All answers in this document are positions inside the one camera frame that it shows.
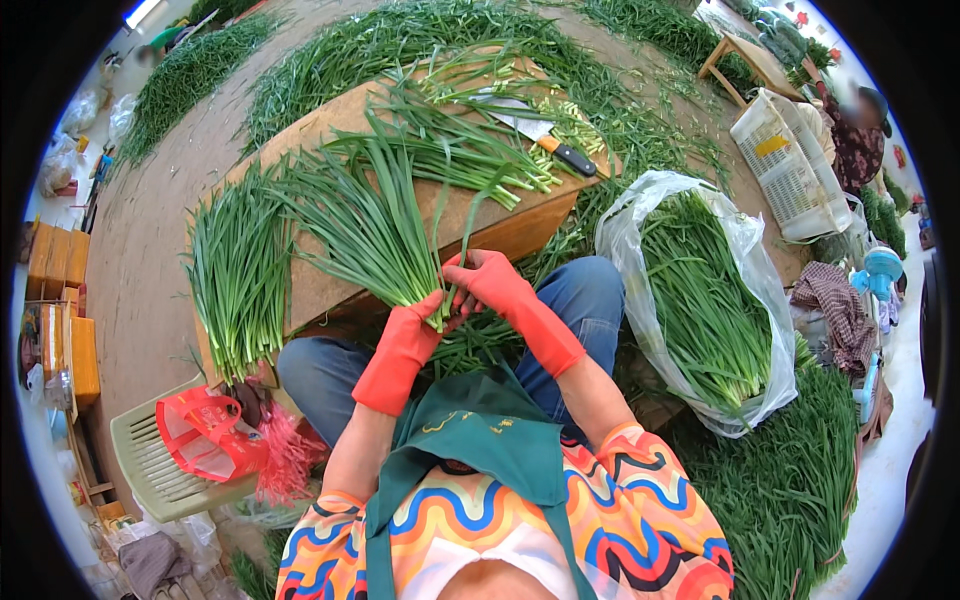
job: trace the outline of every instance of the blue jeans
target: blue jeans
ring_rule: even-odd
[[[573,331],[587,354],[612,374],[624,297],[623,281],[613,264],[601,256],[568,262],[543,280],[537,297]],[[327,337],[297,338],[280,352],[276,368],[283,388],[331,447],[353,414],[353,386],[371,356],[350,342]],[[547,416],[565,425],[567,435],[584,439],[566,412],[557,382],[529,349],[514,373]]]

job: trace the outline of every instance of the red rubber glove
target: red rubber glove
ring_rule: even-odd
[[[537,298],[533,286],[517,274],[506,256],[489,250],[471,250],[467,256],[465,264],[473,268],[457,266],[457,254],[444,263],[444,279],[506,319],[547,372],[557,378],[584,357],[587,351],[577,336]]]
[[[399,417],[410,398],[417,373],[430,360],[442,335],[423,322],[440,308],[444,291],[432,294],[411,306],[395,306],[376,345],[373,358],[353,386],[353,399],[375,411]],[[446,322],[444,332],[467,318],[457,316]]]

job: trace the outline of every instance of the red bag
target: red bag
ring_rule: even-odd
[[[214,481],[259,471],[270,454],[260,432],[240,420],[240,403],[210,396],[206,386],[158,400],[156,428],[180,468]]]

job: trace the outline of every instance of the tiled floor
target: tiled floor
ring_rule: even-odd
[[[850,517],[844,541],[847,564],[814,589],[814,600],[855,598],[870,583],[900,528],[906,496],[906,474],[913,453],[933,424],[934,410],[924,398],[920,364],[920,296],[924,285],[924,252],[917,237],[918,216],[903,217],[908,280],[900,326],[884,341],[884,381],[894,396],[894,411],[883,437],[867,446],[857,480],[859,502]]]

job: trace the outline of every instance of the cleaver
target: cleaver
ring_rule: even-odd
[[[524,108],[526,110],[530,110],[530,107],[528,107],[525,102],[521,102],[516,98],[502,98],[498,96],[474,96],[474,98],[477,100],[482,100],[486,104],[495,107]],[[597,174],[597,166],[595,164],[584,158],[584,156],[576,150],[565,144],[561,144],[559,141],[557,141],[557,138],[550,135],[550,130],[553,129],[552,121],[528,119],[526,117],[500,114],[499,112],[493,112],[492,110],[490,110],[489,113],[497,121],[509,125],[518,132],[534,140],[538,146],[542,146],[542,148],[546,149],[547,152],[553,154],[553,156],[556,156],[566,164],[573,167],[574,171],[582,175],[586,175],[587,177],[593,177]]]

